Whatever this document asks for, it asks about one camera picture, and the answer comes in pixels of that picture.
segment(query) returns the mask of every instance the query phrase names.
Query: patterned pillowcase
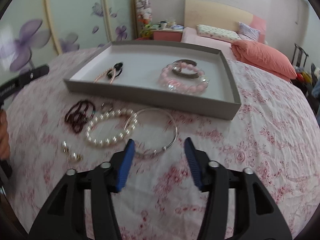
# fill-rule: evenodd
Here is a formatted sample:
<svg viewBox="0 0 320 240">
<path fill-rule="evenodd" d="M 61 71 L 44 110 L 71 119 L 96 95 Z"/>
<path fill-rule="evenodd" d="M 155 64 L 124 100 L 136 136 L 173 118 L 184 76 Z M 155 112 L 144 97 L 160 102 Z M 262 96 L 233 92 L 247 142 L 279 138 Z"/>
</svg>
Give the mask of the patterned pillowcase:
<svg viewBox="0 0 320 240">
<path fill-rule="evenodd" d="M 247 41 L 258 41 L 260 31 L 254 28 L 249 27 L 248 25 L 239 22 L 239 31 L 238 31 L 239 37 L 242 40 Z"/>
<path fill-rule="evenodd" d="M 198 25 L 197 26 L 198 36 L 208 37 L 220 41 L 233 42 L 241 40 L 239 35 L 236 32 L 224 30 L 216 27 L 211 27 L 207 25 Z"/>
</svg>

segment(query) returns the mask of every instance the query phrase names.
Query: jewelry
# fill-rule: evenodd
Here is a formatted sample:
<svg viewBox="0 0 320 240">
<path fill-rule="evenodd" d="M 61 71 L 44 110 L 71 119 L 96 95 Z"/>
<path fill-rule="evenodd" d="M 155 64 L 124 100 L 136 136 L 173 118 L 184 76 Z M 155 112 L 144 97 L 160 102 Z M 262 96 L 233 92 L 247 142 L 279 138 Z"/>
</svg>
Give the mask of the jewelry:
<svg viewBox="0 0 320 240">
<path fill-rule="evenodd" d="M 71 163 L 78 163 L 82 161 L 82 159 L 83 159 L 83 156 L 81 154 L 71 153 L 69 155 L 69 162 Z"/>
<path fill-rule="evenodd" d="M 187 68 L 189 70 L 197 72 L 197 74 L 199 75 L 200 84 L 198 84 L 197 86 L 188 86 L 176 79 L 169 78 L 168 73 L 176 67 L 176 64 L 179 64 L 180 68 Z M 204 71 L 199 70 L 199 68 L 193 66 L 192 64 L 187 65 L 185 62 L 175 63 L 175 66 L 169 64 L 165 68 L 163 68 L 160 74 L 159 82 L 163 84 L 165 87 L 167 87 L 169 90 L 190 94 L 203 92 L 208 87 L 209 83 L 206 77 L 204 76 Z"/>
<path fill-rule="evenodd" d="M 86 115 L 86 111 L 89 109 L 89 106 L 92 106 L 92 113 L 89 118 L 92 119 L 96 112 L 96 107 L 89 100 L 80 100 L 78 103 L 73 105 L 68 111 L 68 113 L 65 115 L 65 123 L 69 123 L 75 133 L 80 133 L 83 129 L 83 126 L 87 123 L 88 116 Z"/>
<path fill-rule="evenodd" d="M 63 142 L 61 143 L 61 150 L 62 150 L 65 154 L 69 154 L 69 152 L 70 152 L 69 146 L 68 146 L 68 144 L 67 144 L 65 141 L 63 141 Z"/>
<path fill-rule="evenodd" d="M 173 69 L 172 69 L 172 73 L 180 76 L 180 77 L 185 77 L 185 78 L 198 78 L 199 77 L 199 73 L 192 73 L 192 74 L 187 74 L 187 73 L 182 73 L 181 70 L 182 68 L 188 68 L 188 65 L 192 65 L 194 67 L 197 66 L 197 63 L 193 60 L 190 59 L 179 59 L 176 60 L 175 62 L 172 63 Z M 191 66 L 189 66 L 188 68 L 189 70 L 198 70 L 198 68 L 192 68 Z"/>
<path fill-rule="evenodd" d="M 101 73 L 99 76 L 97 76 L 93 82 L 96 83 L 100 78 L 106 75 L 110 79 L 109 84 L 112 84 L 115 77 L 118 77 L 122 73 L 122 66 L 123 66 L 123 62 L 119 62 L 115 64 L 112 68 L 107 69 L 106 71 Z"/>
<path fill-rule="evenodd" d="M 174 142 L 176 141 L 177 137 L 178 137 L 178 127 L 177 127 L 177 123 L 176 121 L 174 120 L 174 118 L 172 117 L 171 114 L 169 114 L 167 111 L 163 110 L 163 109 L 160 109 L 160 108 L 153 108 L 153 107 L 150 107 L 150 108 L 144 108 L 144 109 L 141 109 L 139 110 L 137 113 L 136 113 L 136 117 L 143 113 L 143 112 L 146 112 L 146 111 L 159 111 L 159 112 L 162 112 L 164 114 L 166 114 L 170 119 L 171 119 L 171 122 L 172 122 L 172 125 L 175 127 L 174 128 L 174 138 L 173 140 L 167 145 L 167 146 L 164 146 L 161 148 L 161 151 L 157 151 L 157 150 L 154 150 L 153 153 L 151 154 L 143 154 L 143 153 L 139 153 L 139 152 L 136 152 L 137 155 L 139 155 L 142 159 L 145 159 L 145 158 L 153 158 L 153 157 L 156 157 L 158 156 L 160 153 L 163 153 L 165 152 L 167 149 L 169 149 L 172 144 L 174 144 Z M 136 117 L 130 117 L 125 126 L 124 126 L 124 129 L 126 129 L 127 127 L 130 127 L 132 125 L 132 120 L 134 120 L 133 118 L 136 118 Z"/>
<path fill-rule="evenodd" d="M 123 66 L 123 62 L 119 62 L 119 63 L 117 63 L 117 64 L 115 64 L 115 65 L 113 66 L 113 67 L 116 69 L 116 71 L 119 71 L 119 73 L 115 76 L 115 78 L 118 77 L 118 76 L 120 76 L 120 74 L 122 73 L 122 66 Z M 107 77 L 108 77 L 109 79 L 111 79 L 111 78 L 112 78 L 112 75 L 109 74 L 109 73 L 110 73 L 110 71 L 107 72 Z"/>
<path fill-rule="evenodd" d="M 102 114 L 104 114 L 105 112 L 111 112 L 112 109 L 113 109 L 113 103 L 112 102 L 104 102 L 101 105 L 100 112 Z"/>
<path fill-rule="evenodd" d="M 81 154 L 76 154 L 76 153 L 70 154 L 70 148 L 65 141 L 63 141 L 61 143 L 61 149 L 68 156 L 69 162 L 78 163 L 78 162 L 82 161 L 83 156 Z"/>
<path fill-rule="evenodd" d="M 104 71 L 103 73 L 101 73 L 99 76 L 96 77 L 96 79 L 93 81 L 94 83 L 96 83 L 100 78 L 102 78 L 105 74 L 107 73 L 110 73 L 112 71 L 112 78 L 111 80 L 109 81 L 109 84 L 112 84 L 113 83 L 113 80 L 115 79 L 116 77 L 116 70 L 112 67 L 112 68 L 109 68 L 108 70 Z"/>
<path fill-rule="evenodd" d="M 120 116 L 128 116 L 130 117 L 130 122 L 128 122 L 129 125 L 127 125 L 120 133 L 117 135 L 111 137 L 111 138 L 105 138 L 104 140 L 97 140 L 92 137 L 92 128 L 97 125 L 100 122 L 106 121 L 111 118 L 120 117 Z M 85 133 L 85 139 L 88 143 L 91 143 L 94 146 L 97 146 L 99 148 L 102 147 L 108 147 L 111 145 L 115 145 L 118 142 L 124 140 L 126 137 L 128 137 L 133 130 L 135 129 L 138 120 L 136 119 L 137 114 L 131 110 L 131 109 L 121 109 L 111 112 L 106 112 L 104 114 L 101 114 L 97 117 L 95 117 L 91 122 L 89 122 L 89 125 L 86 129 Z"/>
</svg>

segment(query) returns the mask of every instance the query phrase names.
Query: pink floral bedsheet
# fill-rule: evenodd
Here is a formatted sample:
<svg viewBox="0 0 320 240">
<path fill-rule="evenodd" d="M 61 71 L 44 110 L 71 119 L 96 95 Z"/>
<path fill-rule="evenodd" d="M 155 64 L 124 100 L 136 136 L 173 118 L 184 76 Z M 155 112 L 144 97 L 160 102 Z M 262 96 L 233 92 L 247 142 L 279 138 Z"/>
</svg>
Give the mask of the pink floral bedsheet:
<svg viewBox="0 0 320 240">
<path fill-rule="evenodd" d="M 69 168 L 85 171 L 108 161 L 123 145 L 108 150 L 88 147 L 83 135 L 64 124 L 66 111 L 89 98 L 70 94 L 62 77 L 94 50 L 64 54 L 50 64 L 50 73 L 27 86 L 8 110 L 14 175 L 9 201 L 29 231 L 41 206 Z M 172 111 L 179 135 L 165 154 L 151 160 L 134 158 L 126 187 L 113 195 L 123 239 L 196 239 L 207 194 L 193 184 L 183 142 L 195 146 L 225 167 L 251 167 L 266 186 L 287 221 L 293 237 L 307 224 L 320 202 L 320 129 L 305 97 L 296 87 L 258 68 L 228 60 L 242 106 L 232 121 Z M 143 108 L 116 101 L 116 106 Z M 70 164 L 60 151 L 62 141 L 84 155 Z M 86 205 L 87 234 L 93 238 Z M 230 215 L 234 215 L 234 204 Z M 231 236 L 231 219 L 226 236 Z"/>
</svg>

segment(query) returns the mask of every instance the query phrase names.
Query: gray tray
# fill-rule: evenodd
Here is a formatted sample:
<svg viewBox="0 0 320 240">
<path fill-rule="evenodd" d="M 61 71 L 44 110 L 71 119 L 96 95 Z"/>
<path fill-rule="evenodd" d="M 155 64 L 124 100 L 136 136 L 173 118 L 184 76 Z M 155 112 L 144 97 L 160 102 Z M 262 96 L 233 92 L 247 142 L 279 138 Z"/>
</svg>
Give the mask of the gray tray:
<svg viewBox="0 0 320 240">
<path fill-rule="evenodd" d="M 180 94 L 158 84 L 161 69 L 178 59 L 191 59 L 205 71 L 209 86 L 202 95 Z M 117 62 L 122 74 L 112 85 L 95 77 Z M 241 106 L 239 92 L 223 53 L 218 49 L 168 41 L 110 42 L 65 77 L 72 92 L 105 96 L 232 120 Z"/>
</svg>

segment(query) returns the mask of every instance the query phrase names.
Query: wooden headboard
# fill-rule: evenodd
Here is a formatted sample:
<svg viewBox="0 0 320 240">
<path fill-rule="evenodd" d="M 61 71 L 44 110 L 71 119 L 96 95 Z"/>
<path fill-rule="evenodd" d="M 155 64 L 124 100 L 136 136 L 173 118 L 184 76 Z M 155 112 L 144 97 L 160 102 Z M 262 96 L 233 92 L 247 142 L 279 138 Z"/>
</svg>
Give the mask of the wooden headboard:
<svg viewBox="0 0 320 240">
<path fill-rule="evenodd" d="M 195 29 L 198 24 L 204 24 L 237 32 L 238 22 L 249 25 L 252 20 L 253 14 L 222 3 L 202 0 L 185 1 L 185 27 Z"/>
</svg>

